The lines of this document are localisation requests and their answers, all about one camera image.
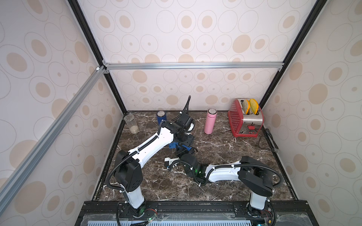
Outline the blue cloth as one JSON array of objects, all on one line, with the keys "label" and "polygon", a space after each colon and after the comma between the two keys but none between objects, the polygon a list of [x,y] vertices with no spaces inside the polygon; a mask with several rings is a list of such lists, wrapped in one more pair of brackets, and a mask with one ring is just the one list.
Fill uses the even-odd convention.
[{"label": "blue cloth", "polygon": [[168,145],[169,149],[186,149],[187,151],[191,150],[191,147],[184,144],[179,144],[178,142],[172,142]]}]

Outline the blue thermos bottle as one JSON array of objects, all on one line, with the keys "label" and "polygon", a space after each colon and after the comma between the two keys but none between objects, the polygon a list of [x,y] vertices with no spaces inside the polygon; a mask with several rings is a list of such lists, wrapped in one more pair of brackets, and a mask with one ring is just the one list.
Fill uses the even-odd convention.
[{"label": "blue thermos bottle", "polygon": [[156,118],[157,118],[157,123],[161,124],[161,122],[166,121],[167,120],[167,115],[165,111],[158,111],[156,113]]}]

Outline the pink thermos bottle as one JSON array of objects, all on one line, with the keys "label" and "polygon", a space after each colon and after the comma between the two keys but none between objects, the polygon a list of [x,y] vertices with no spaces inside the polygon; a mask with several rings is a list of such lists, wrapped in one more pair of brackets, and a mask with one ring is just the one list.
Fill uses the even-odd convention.
[{"label": "pink thermos bottle", "polygon": [[205,134],[210,135],[213,133],[216,117],[217,117],[217,110],[214,108],[209,108],[207,110],[206,122],[204,127]]}]

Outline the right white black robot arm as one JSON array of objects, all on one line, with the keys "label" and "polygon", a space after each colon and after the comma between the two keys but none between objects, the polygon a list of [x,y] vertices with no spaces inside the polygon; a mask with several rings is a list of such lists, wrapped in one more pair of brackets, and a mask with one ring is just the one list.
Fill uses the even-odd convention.
[{"label": "right white black robot arm", "polygon": [[250,215],[263,211],[267,199],[272,197],[275,188],[284,183],[284,178],[278,171],[249,156],[243,156],[238,162],[224,165],[200,164],[196,157],[189,153],[175,159],[165,159],[168,170],[172,170],[178,164],[181,164],[187,176],[200,186],[224,180],[242,182],[251,190],[247,205]]}]

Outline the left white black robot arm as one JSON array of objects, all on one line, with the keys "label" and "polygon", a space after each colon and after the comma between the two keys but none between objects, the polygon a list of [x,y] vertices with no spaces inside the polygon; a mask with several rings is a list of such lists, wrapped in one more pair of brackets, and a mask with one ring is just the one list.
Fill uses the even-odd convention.
[{"label": "left white black robot arm", "polygon": [[191,153],[194,136],[191,134],[195,120],[189,116],[188,97],[185,107],[171,120],[160,122],[157,132],[139,146],[128,152],[117,154],[115,166],[106,177],[106,186],[123,193],[126,202],[140,216],[145,208],[145,199],[140,185],[143,181],[142,168],[159,150],[169,144],[175,144],[178,155]]}]

